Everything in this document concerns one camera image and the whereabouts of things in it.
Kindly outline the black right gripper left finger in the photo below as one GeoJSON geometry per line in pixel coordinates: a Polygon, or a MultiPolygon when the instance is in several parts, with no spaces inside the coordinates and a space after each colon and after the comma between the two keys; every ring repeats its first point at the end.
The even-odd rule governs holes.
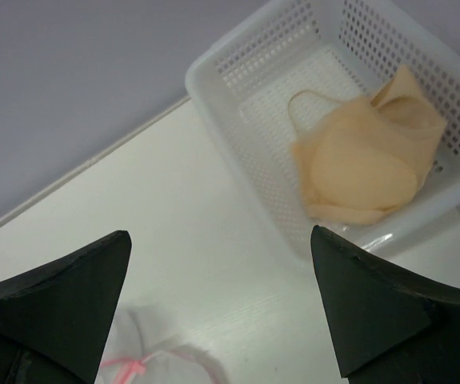
{"type": "Polygon", "coordinates": [[[0,282],[0,383],[92,383],[132,248],[117,230],[0,282]]]}

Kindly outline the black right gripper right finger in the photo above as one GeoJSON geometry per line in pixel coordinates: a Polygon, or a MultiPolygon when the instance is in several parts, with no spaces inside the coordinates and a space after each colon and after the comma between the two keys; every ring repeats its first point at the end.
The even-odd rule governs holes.
{"type": "Polygon", "coordinates": [[[342,378],[460,383],[460,289],[379,258],[323,226],[314,273],[342,378]]]}

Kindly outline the white mesh laundry bag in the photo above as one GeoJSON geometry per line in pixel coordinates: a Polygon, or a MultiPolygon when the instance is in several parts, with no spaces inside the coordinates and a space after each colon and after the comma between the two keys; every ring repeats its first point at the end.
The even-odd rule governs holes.
{"type": "Polygon", "coordinates": [[[185,342],[178,322],[154,305],[119,306],[96,383],[228,383],[221,363],[185,342]]]}

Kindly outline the beige bra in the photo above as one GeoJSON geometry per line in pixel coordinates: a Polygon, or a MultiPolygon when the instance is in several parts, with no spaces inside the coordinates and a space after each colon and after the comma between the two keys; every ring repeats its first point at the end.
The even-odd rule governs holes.
{"type": "Polygon", "coordinates": [[[406,65],[373,96],[349,100],[312,90],[336,107],[298,133],[291,151],[311,218],[371,225],[423,187],[447,120],[406,65]]]}

